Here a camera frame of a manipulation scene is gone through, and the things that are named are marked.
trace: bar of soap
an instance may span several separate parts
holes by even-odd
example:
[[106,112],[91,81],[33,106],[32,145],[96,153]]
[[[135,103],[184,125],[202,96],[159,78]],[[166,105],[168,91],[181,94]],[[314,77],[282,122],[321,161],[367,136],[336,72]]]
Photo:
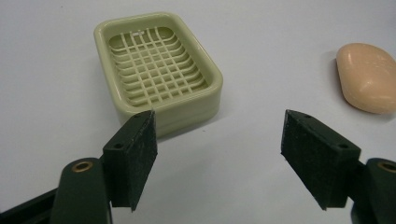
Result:
[[396,111],[396,62],[388,53],[353,43],[338,50],[336,61],[343,94],[350,104],[376,114]]

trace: grid slot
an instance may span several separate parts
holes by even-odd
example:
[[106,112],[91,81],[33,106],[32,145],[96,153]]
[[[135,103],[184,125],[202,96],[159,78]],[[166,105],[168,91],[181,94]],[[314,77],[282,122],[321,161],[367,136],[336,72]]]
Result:
[[123,94],[132,106],[155,106],[208,87],[189,53],[168,28],[113,36],[109,48]]

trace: green soap dish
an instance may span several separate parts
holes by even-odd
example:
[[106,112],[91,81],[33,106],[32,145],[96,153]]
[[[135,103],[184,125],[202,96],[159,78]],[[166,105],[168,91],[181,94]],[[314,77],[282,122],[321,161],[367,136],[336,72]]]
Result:
[[121,123],[154,109],[162,136],[219,111],[221,72],[177,15],[105,21],[94,38]]

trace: soap dish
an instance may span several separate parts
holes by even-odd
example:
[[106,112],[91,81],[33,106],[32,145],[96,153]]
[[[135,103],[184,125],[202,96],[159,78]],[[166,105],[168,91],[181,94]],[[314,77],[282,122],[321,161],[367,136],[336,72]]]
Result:
[[177,15],[105,21],[94,38],[121,123],[153,109],[162,136],[219,111],[221,72]]

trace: white surface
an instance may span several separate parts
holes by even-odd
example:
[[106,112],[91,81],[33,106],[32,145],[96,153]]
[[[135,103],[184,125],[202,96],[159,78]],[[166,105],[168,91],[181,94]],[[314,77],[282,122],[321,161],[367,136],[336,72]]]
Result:
[[0,211],[58,185],[67,163],[99,157],[120,127],[92,32],[101,21],[178,14],[224,76],[220,112],[159,140],[137,210],[114,223],[350,223],[322,212],[280,155],[285,109],[310,114],[396,161],[394,115],[344,100],[335,53],[351,42],[396,57],[396,2],[1,1]]

